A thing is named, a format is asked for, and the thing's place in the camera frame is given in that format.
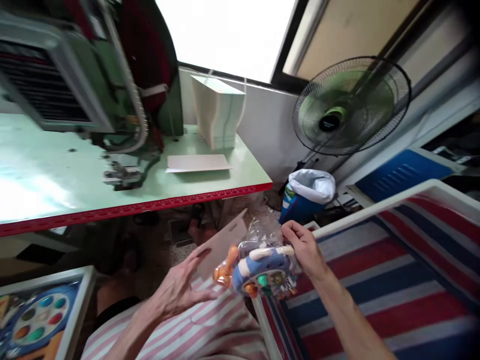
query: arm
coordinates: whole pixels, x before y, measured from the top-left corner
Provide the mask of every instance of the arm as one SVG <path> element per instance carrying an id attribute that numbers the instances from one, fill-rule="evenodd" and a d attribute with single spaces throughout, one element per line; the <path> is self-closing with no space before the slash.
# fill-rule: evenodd
<path id="1" fill-rule="evenodd" d="M 210 249 L 198 247 L 182 263 L 170 269 L 155 294 L 133 315 L 130 323 L 105 356 L 106 360 L 135 359 L 161 322 L 195 304 L 217 298 L 213 290 L 192 291 L 190 279 Z"/>
<path id="2" fill-rule="evenodd" d="M 349 359 L 396 359 L 325 263 L 313 234 L 295 221 L 281 231 L 318 291 Z"/>

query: white plastic bag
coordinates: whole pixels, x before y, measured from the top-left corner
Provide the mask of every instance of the white plastic bag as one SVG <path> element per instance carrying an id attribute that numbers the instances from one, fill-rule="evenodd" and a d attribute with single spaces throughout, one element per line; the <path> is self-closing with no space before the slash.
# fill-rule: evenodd
<path id="1" fill-rule="evenodd" d="M 288 176 L 288 182 L 295 193 L 314 203 L 327 204 L 334 199 L 335 179 L 326 171 L 300 169 Z"/>

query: paper stack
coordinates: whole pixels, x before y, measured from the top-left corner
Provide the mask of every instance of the paper stack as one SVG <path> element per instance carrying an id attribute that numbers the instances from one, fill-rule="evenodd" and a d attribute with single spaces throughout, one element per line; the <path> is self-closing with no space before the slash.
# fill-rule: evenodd
<path id="1" fill-rule="evenodd" d="M 212 150 L 235 147 L 245 93 L 217 78 L 192 75 L 200 136 Z"/>

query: bright window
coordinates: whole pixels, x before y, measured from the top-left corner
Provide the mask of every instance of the bright window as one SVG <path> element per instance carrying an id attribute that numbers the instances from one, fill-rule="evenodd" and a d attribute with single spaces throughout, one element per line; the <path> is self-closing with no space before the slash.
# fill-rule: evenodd
<path id="1" fill-rule="evenodd" d="M 295 0 L 156 0 L 177 59 L 269 83 Z"/>

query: fan guard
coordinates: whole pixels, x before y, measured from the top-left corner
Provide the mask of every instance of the fan guard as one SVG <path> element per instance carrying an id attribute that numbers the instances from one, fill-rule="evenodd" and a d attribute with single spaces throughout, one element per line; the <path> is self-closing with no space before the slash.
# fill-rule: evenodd
<path id="1" fill-rule="evenodd" d="M 349 155 L 385 139 L 405 116 L 412 89 L 405 71 L 376 56 L 354 57 L 319 73 L 293 112 L 301 143 L 326 155 Z"/>

